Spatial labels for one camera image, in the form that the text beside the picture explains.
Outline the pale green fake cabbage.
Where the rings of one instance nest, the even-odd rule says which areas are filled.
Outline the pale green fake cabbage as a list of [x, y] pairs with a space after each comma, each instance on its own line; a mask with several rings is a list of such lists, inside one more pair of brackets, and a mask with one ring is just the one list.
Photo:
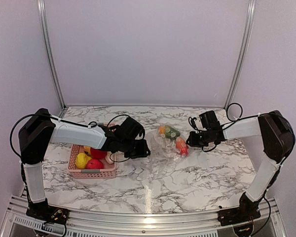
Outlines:
[[112, 153], [108, 152], [105, 157], [106, 162], [110, 165], [115, 163], [114, 158], [112, 158], [111, 156], [112, 156]]

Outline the red fake apple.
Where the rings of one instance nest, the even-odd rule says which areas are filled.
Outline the red fake apple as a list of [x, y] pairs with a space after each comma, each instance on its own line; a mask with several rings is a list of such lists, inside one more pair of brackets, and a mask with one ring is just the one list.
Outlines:
[[106, 151], [90, 148], [90, 154], [94, 159], [104, 159], [108, 153]]

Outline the red fake tomato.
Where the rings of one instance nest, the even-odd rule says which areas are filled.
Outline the red fake tomato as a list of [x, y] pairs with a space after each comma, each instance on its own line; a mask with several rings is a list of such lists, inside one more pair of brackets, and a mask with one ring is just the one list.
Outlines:
[[104, 164], [98, 159], [91, 159], [88, 161], [86, 169], [104, 169]]

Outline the clear zip top bag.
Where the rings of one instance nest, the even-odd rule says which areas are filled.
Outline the clear zip top bag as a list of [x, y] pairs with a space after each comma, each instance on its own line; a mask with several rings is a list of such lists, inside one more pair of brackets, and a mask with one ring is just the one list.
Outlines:
[[[162, 124], [160, 126], [171, 126], [170, 124]], [[176, 148], [176, 140], [165, 138], [165, 135], [160, 135], [158, 128], [149, 132], [146, 135], [148, 148], [151, 151], [149, 156], [149, 177], [150, 179], [157, 178], [163, 175], [167, 169], [174, 168], [181, 159], [187, 156], [181, 156]]]

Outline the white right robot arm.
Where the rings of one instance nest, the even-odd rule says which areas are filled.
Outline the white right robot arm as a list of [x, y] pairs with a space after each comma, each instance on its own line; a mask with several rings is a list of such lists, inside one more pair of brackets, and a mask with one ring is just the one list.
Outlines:
[[214, 111], [199, 115], [202, 128], [196, 125], [196, 118], [189, 117], [193, 128], [186, 143], [204, 149], [210, 144], [247, 137], [259, 137], [262, 142], [262, 157], [256, 175], [249, 188], [241, 195], [238, 207], [218, 212], [222, 226], [253, 221], [260, 217], [259, 203], [267, 190], [276, 181], [281, 166], [292, 153], [296, 136], [289, 121], [278, 111], [239, 117], [221, 124]]

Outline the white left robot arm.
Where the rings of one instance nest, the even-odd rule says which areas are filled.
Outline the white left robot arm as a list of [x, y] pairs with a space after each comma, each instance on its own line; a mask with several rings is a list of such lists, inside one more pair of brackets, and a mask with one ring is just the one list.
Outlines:
[[40, 108], [34, 114], [19, 119], [27, 122], [18, 132], [20, 151], [15, 154], [21, 161], [21, 176], [27, 189], [27, 216], [46, 222], [63, 224], [68, 210], [48, 204], [42, 177], [42, 162], [50, 143], [89, 146], [93, 149], [116, 153], [125, 158], [145, 158], [150, 150], [145, 140], [145, 129], [132, 117], [120, 125], [108, 126], [95, 121], [80, 124], [53, 116]]

